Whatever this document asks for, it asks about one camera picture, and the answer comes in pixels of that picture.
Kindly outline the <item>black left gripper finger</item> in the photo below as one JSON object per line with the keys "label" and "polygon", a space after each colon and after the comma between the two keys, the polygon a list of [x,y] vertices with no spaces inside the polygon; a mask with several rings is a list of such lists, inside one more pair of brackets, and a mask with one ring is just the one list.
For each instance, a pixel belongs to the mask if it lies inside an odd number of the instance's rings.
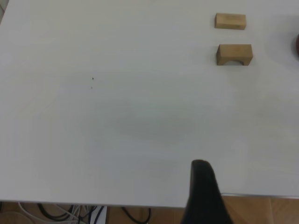
{"label": "black left gripper finger", "polygon": [[190,191],[182,224],[232,224],[214,170],[204,160],[191,163]]}

